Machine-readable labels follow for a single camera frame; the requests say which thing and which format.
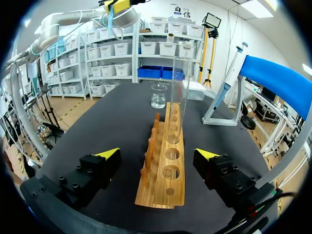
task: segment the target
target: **black table surface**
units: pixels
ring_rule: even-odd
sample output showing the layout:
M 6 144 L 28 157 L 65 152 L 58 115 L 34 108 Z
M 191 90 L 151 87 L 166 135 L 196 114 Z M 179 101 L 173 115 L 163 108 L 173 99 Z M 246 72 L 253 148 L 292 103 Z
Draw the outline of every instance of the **black table surface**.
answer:
M 148 138 L 156 115 L 164 121 L 166 108 L 151 107 L 149 81 L 123 83 L 101 98 L 83 114 L 60 139 L 43 164 L 38 176 L 46 175 L 55 183 L 58 177 L 79 165 L 85 154 L 121 149 L 122 165 L 106 190 L 100 190 L 82 209 L 82 213 L 105 224 L 136 231 L 189 231 L 214 233 L 225 227 L 234 215 L 215 190 L 209 191 L 193 166 L 194 149 L 216 154 L 227 153 L 239 169 L 259 179 L 268 167 L 247 130 L 236 127 L 203 125 L 201 118 L 212 99 L 188 100 L 183 122 L 185 140 L 185 205 L 173 210 L 135 205 L 140 169 L 144 163 Z M 222 103 L 213 117 L 231 118 L 231 110 Z M 277 217 L 272 206 L 267 216 Z

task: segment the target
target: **blue padded arm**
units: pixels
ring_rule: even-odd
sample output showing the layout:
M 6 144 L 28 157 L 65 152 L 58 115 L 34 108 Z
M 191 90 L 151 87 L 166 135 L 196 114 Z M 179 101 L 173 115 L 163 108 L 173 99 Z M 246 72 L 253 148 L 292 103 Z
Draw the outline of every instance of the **blue padded arm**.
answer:
M 312 101 L 312 83 L 299 73 L 261 58 L 246 56 L 240 75 L 280 96 L 306 120 Z

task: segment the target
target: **black chair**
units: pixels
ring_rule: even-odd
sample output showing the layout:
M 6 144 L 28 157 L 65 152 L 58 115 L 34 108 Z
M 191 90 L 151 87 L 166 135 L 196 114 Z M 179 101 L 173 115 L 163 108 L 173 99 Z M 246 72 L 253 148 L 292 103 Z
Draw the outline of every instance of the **black chair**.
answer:
M 248 115 L 248 110 L 246 105 L 242 104 L 242 117 L 240 118 L 240 122 L 244 125 L 245 128 L 249 130 L 254 130 L 255 129 L 255 122 L 253 121 L 252 118 L 250 118 Z

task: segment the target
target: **water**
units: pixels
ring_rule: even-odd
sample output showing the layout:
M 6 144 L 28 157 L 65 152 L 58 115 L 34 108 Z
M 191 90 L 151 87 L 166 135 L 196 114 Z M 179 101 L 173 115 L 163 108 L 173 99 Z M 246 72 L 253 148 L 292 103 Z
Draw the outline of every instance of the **water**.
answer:
M 165 94 L 153 94 L 151 106 L 155 109 L 161 109 L 166 106 Z

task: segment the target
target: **floor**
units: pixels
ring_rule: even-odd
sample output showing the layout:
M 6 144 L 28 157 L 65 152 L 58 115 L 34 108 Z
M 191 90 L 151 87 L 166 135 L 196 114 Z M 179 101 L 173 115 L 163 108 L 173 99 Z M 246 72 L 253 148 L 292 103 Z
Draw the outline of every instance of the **floor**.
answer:
M 90 107 L 92 107 L 98 100 L 99 98 L 95 98 L 93 100 L 87 98 L 86 100 L 84 100 L 83 98 L 77 97 L 66 97 L 65 99 L 61 97 L 50 97 L 50 102 L 56 113 L 56 118 L 59 122 L 60 127 L 64 130 L 68 130 L 70 126 L 72 126 L 80 118 L 80 116 L 83 115 L 83 113 L 85 113 Z M 38 109 L 34 108 L 34 112 L 37 113 L 39 117 L 43 118 L 42 114 L 38 112 Z M 257 121 L 261 124 L 261 126 L 270 135 L 275 129 L 276 125 L 270 122 L 262 122 L 258 117 L 256 118 Z M 265 143 L 264 134 L 258 127 L 256 127 L 254 131 L 249 131 L 249 133 L 251 138 L 254 140 L 255 144 L 260 149 L 260 145 L 263 146 Z M 33 160 L 37 160 L 35 154 L 33 153 L 33 150 L 27 143 L 23 144 L 23 147 L 27 152 L 27 154 Z M 19 177 L 27 178 L 27 174 L 25 173 L 23 168 L 22 160 L 20 160 L 21 154 L 18 154 L 16 147 L 15 146 L 9 147 L 7 149 L 7 153 L 13 164 L 14 172 Z M 280 185 L 282 181 L 286 178 L 286 176 L 288 176 L 289 173 L 291 173 L 295 169 L 295 167 L 304 157 L 306 157 L 305 153 L 303 151 L 300 152 L 296 156 L 294 162 L 289 166 L 289 168 L 282 175 L 280 175 L 279 178 L 277 178 L 275 185 L 276 184 Z M 269 169 L 271 169 L 271 167 L 273 167 L 279 162 L 279 159 L 274 155 L 269 155 L 267 158 L 265 158 L 265 160 Z M 284 192 L 298 191 L 303 179 L 305 178 L 307 171 L 308 171 L 308 162 L 306 162 L 303 165 L 303 167 L 298 171 L 298 173 L 285 186 L 283 186 L 282 190 Z M 290 202 L 291 198 L 288 197 L 282 198 L 279 201 L 279 214 L 281 214 L 287 208 Z

